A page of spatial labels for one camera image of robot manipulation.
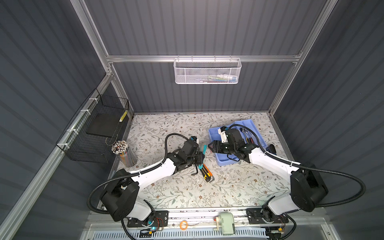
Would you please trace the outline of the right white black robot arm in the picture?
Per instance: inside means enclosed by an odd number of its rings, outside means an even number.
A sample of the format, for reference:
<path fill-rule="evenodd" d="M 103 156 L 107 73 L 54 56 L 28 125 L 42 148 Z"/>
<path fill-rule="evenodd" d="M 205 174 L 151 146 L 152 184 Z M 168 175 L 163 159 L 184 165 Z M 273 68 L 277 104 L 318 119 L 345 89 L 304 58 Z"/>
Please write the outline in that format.
<path fill-rule="evenodd" d="M 234 161 L 243 160 L 260 166 L 290 183 L 289 192 L 278 197 L 273 196 L 262 205 L 260 214 L 266 223 L 272 223 L 278 216 L 291 212 L 300 210 L 312 212 L 315 208 L 344 205 L 359 199 L 366 192 L 365 183 L 353 175 L 289 161 L 267 151 L 262 146 L 258 135 L 251 129 L 248 131 L 255 139 L 251 143 L 247 143 L 243 139 L 239 127 L 239 124 L 233 124 L 229 127 L 219 128 L 221 139 L 212 141 L 208 147 L 213 153 L 225 154 L 229 159 L 235 156 Z M 360 185 L 360 190 L 347 199 L 323 204 L 321 201 L 327 196 L 329 190 L 321 173 L 351 179 Z"/>

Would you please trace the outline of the yellow black utility knife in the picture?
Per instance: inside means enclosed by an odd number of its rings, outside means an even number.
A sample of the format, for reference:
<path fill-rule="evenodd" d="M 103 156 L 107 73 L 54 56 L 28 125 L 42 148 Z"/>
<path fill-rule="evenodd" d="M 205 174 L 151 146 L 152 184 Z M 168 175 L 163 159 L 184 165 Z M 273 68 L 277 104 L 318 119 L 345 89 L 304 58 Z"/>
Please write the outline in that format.
<path fill-rule="evenodd" d="M 210 172 L 210 170 L 206 167 L 205 164 L 202 165 L 200 171 L 203 175 L 204 180 L 207 183 L 212 183 L 215 180 L 213 174 Z"/>

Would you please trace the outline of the teal utility knife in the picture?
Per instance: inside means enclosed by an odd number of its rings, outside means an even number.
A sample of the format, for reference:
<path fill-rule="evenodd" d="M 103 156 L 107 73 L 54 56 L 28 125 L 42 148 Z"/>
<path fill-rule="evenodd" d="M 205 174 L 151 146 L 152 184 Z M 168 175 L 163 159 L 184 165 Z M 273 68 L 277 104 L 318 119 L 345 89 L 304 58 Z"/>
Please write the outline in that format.
<path fill-rule="evenodd" d="M 203 145 L 198 155 L 198 161 L 197 161 L 198 169 L 203 168 L 206 150 L 207 150 L 207 145 Z"/>

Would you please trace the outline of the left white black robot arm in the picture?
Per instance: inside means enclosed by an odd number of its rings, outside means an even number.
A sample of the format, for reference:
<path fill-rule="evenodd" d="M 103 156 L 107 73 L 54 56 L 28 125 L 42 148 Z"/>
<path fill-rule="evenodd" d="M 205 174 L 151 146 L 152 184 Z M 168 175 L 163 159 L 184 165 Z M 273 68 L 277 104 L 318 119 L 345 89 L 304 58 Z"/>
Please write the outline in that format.
<path fill-rule="evenodd" d="M 168 151 L 168 138 L 177 136 L 185 139 L 182 148 Z M 185 137 L 171 133 L 165 138 L 165 155 L 159 162 L 138 171 L 121 170 L 106 182 L 95 187 L 88 196 L 88 208 L 99 214 L 110 215 L 115 222 L 132 218 L 150 226 L 155 221 L 155 210 L 146 200 L 139 200 L 138 194 L 144 188 L 181 172 L 193 165 L 203 163 L 205 154 L 200 150 L 196 136 Z"/>

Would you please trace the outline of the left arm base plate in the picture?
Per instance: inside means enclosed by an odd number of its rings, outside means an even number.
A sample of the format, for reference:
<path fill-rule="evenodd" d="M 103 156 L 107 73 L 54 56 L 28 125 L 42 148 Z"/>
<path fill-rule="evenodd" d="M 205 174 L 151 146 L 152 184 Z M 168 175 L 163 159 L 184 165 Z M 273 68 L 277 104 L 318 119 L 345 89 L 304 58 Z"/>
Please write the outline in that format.
<path fill-rule="evenodd" d="M 150 213 L 143 221 L 128 217 L 128 228 L 141 228 L 141 227 L 167 227 L 169 220 L 169 211 L 154 211 Z"/>

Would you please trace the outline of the orange pencil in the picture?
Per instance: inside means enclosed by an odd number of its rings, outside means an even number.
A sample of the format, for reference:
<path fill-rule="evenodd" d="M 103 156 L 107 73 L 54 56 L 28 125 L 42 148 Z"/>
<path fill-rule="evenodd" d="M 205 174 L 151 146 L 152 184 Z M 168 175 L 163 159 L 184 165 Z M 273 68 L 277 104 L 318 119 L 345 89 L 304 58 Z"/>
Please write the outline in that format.
<path fill-rule="evenodd" d="M 205 169 L 205 171 L 207 172 L 207 175 L 208 175 L 209 177 L 212 177 L 212 176 L 213 176 L 212 173 L 210 172 L 210 170 L 207 168 L 207 166 L 206 166 L 205 164 L 203 164 L 203 168 Z"/>

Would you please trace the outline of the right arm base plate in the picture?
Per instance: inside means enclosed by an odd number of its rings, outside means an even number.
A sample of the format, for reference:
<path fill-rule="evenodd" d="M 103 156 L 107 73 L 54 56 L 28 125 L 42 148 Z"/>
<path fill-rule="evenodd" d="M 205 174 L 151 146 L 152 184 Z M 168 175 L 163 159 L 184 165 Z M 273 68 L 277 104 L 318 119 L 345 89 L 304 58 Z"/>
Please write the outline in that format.
<path fill-rule="evenodd" d="M 275 215 L 262 208 L 248 208 L 246 215 L 250 224 L 287 224 L 289 219 L 284 215 Z"/>

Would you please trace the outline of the black handled screwdriver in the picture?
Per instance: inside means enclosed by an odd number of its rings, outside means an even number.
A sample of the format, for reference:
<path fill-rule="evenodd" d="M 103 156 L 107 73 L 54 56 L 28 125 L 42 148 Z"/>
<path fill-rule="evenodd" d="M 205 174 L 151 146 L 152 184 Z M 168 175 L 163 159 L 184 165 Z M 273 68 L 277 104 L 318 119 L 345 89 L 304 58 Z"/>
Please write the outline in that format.
<path fill-rule="evenodd" d="M 242 134 L 244 135 L 244 138 L 245 138 L 246 143 L 249 143 L 249 139 L 248 139 L 248 136 L 247 136 L 247 134 L 246 134 L 244 128 L 240 128 L 240 131 L 241 131 Z"/>

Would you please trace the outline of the yellow black pliers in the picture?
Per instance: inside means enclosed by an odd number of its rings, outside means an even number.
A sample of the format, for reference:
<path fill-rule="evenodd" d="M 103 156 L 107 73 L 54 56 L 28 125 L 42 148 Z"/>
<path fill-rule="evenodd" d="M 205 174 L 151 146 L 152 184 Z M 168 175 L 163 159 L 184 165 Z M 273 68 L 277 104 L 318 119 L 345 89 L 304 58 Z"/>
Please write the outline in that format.
<path fill-rule="evenodd" d="M 249 133 L 249 131 L 247 129 L 244 129 L 244 135 L 247 137 L 248 143 L 255 144 L 251 134 Z"/>

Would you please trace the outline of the white blue tool box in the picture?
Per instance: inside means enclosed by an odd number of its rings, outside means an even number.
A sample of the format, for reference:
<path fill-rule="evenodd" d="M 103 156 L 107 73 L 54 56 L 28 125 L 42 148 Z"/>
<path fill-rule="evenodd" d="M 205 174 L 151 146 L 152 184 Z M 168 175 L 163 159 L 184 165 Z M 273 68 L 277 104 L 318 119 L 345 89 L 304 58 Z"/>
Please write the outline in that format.
<path fill-rule="evenodd" d="M 257 149 L 260 149 L 260 148 L 263 148 L 264 150 L 270 149 L 267 143 L 263 140 L 261 134 L 259 133 L 254 122 L 251 119 L 236 121 L 228 126 L 215 127 L 215 128 L 209 129 L 210 140 L 211 142 L 218 140 L 218 141 L 221 141 L 222 144 L 224 143 L 232 144 L 232 143 L 238 143 L 238 142 L 246 143 L 244 135 L 240 131 L 240 128 L 244 128 L 249 131 L 255 144 L 258 145 Z M 219 166 L 231 165 L 231 164 L 235 164 L 237 162 L 243 161 L 243 160 L 232 161 L 232 160 L 229 160 L 227 156 L 224 154 L 216 154 L 216 153 L 214 154 L 216 156 L 216 161 Z"/>

